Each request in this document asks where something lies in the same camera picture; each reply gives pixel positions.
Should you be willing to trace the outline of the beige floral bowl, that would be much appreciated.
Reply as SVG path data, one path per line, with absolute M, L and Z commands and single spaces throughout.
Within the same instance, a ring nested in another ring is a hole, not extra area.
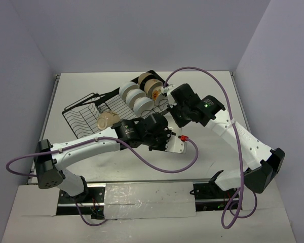
M 147 80 L 150 80 L 150 79 L 153 79 L 154 78 L 154 75 L 150 72 L 145 72 L 145 73 L 142 73 L 139 77 L 138 77 L 138 86 L 140 89 L 142 89 L 141 87 L 141 84 L 142 82 L 147 78 Z
M 153 90 L 157 87 L 162 86 L 163 83 L 158 79 L 150 79 L 144 85 L 144 91 L 148 98 L 152 97 Z
M 155 88 L 152 92 L 151 98 L 156 106 L 167 101 L 167 97 L 162 93 L 161 88 Z

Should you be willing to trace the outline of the white ribbed bowl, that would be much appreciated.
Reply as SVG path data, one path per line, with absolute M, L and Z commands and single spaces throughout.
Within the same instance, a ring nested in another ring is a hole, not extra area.
M 119 88 L 119 96 L 122 100 L 126 100 L 127 94 L 129 91 L 138 89 L 138 85 L 135 82 L 126 82 L 122 84 Z
M 126 104 L 129 108 L 134 107 L 134 103 L 138 98 L 146 97 L 146 93 L 141 89 L 132 89 L 127 93 Z

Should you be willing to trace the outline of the cream floral bowl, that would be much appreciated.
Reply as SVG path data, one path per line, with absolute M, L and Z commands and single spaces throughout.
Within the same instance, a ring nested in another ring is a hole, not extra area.
M 108 127 L 111 127 L 113 124 L 118 123 L 120 117 L 114 111 L 103 112 L 97 119 L 97 127 L 100 130 L 105 130 Z

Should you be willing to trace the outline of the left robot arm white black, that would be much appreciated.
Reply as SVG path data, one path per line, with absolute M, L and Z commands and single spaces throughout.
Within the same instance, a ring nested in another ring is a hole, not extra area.
M 34 164 L 39 189 L 57 187 L 77 203 L 89 195 L 83 176 L 75 175 L 67 167 L 99 154 L 137 148 L 166 149 L 171 135 L 167 119 L 154 113 L 146 118 L 123 119 L 105 130 L 74 141 L 51 144 L 45 139 L 38 143 Z

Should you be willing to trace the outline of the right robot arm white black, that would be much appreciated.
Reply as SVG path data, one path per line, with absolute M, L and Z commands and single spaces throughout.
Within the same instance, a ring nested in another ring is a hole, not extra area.
M 280 171 L 285 158 L 281 148 L 273 149 L 262 143 L 231 118 L 229 111 L 215 97 L 208 95 L 201 99 L 188 84 L 162 88 L 162 93 L 168 99 L 168 111 L 178 127 L 190 122 L 200 123 L 242 156 L 242 169 L 216 174 L 215 182 L 210 185 L 212 196 L 221 198 L 241 184 L 254 193 L 263 193 Z

